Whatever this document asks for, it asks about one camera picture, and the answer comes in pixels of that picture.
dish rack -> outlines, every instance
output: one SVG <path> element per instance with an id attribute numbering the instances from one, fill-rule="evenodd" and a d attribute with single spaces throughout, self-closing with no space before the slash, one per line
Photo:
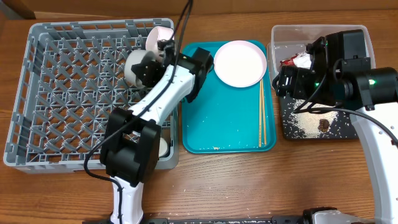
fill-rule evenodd
<path id="1" fill-rule="evenodd" d="M 4 163 L 26 173 L 82 170 L 87 153 L 104 138 L 110 112 L 129 108 L 149 91 L 131 87 L 123 70 L 129 53 L 144 48 L 155 26 L 174 27 L 170 19 L 34 24 Z M 170 147 L 157 169 L 178 164 L 177 115 L 174 109 L 162 125 L 162 137 Z M 103 169 L 99 158 L 100 150 L 88 167 Z"/>

blue tray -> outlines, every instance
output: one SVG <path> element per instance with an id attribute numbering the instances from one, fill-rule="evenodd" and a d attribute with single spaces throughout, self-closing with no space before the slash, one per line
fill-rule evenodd
<path id="1" fill-rule="evenodd" d="M 266 48 L 250 40 L 266 55 Z M 192 56 L 198 47 L 211 52 L 228 42 L 202 42 L 187 45 L 183 54 Z M 182 143 L 192 153 L 263 152 L 275 146 L 276 130 L 268 69 L 264 75 L 267 142 L 259 142 L 260 83 L 235 88 L 223 83 L 214 70 L 207 75 L 197 98 L 182 103 Z"/>

clear container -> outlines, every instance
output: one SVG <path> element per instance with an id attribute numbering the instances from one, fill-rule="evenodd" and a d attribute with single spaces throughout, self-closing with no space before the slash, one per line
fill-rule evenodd
<path id="1" fill-rule="evenodd" d="M 362 25 L 276 25 L 272 28 L 271 42 L 267 46 L 267 64 L 271 83 L 278 75 L 280 61 L 305 51 L 305 44 L 313 43 L 319 37 L 345 30 L 361 29 L 365 35 L 366 55 L 376 68 L 373 47 L 368 29 Z"/>

wooden table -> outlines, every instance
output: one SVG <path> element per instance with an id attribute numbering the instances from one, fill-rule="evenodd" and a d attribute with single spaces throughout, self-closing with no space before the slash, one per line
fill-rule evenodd
<path id="1" fill-rule="evenodd" d="M 370 33 L 377 66 L 398 69 L 397 21 L 398 11 L 192 16 L 183 43 L 254 39 L 267 45 L 271 28 L 277 24 L 363 24 Z M 36 22 L 43 21 L 7 21 L 0 39 L 1 150 L 27 34 Z M 300 215 L 306 208 L 333 206 L 372 218 L 373 193 L 359 141 L 287 141 L 282 137 L 277 100 L 273 100 L 278 141 L 272 150 L 194 155 L 180 143 L 178 166 L 156 171 L 145 185 L 146 215 L 254 218 Z M 81 223 L 105 218 L 113 209 L 111 184 L 84 172 L 25 174 L 2 162 L 0 170 L 0 223 Z"/>

pink plate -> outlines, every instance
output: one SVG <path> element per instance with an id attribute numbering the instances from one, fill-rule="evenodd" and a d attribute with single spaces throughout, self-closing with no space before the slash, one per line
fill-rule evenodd
<path id="1" fill-rule="evenodd" d="M 218 49 L 214 70 L 227 85 L 244 88 L 256 84 L 267 70 L 267 59 L 256 45 L 235 40 Z"/>

